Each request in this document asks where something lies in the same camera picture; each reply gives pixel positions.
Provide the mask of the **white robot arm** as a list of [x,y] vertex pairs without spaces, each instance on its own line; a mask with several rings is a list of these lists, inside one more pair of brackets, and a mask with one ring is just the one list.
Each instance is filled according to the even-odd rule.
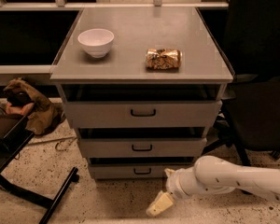
[[147,208],[151,217],[193,194],[225,194],[235,189],[280,203],[280,169],[243,166],[215,156],[202,156],[192,167],[166,168],[164,172],[166,191],[161,190]]

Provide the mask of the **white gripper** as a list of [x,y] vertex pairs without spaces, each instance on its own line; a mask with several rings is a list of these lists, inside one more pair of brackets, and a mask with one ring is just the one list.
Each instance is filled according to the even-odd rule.
[[197,194],[203,189],[192,167],[178,170],[165,168],[164,172],[167,176],[167,192],[161,190],[149,205],[146,213],[150,217],[155,217],[172,207],[175,204],[175,200],[188,199],[191,195]]

